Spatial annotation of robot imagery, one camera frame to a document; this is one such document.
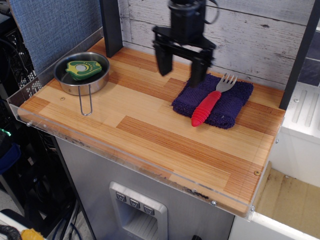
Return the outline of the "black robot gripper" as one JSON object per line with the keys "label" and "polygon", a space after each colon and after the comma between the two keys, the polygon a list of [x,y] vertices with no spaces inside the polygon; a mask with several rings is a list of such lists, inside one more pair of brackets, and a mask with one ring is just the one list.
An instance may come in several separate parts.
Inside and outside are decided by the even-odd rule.
{"label": "black robot gripper", "polygon": [[189,86],[197,87],[212,65],[215,44],[204,37],[205,0],[169,0],[170,27],[155,26],[153,46],[158,70],[162,76],[173,69],[173,55],[192,61]]}

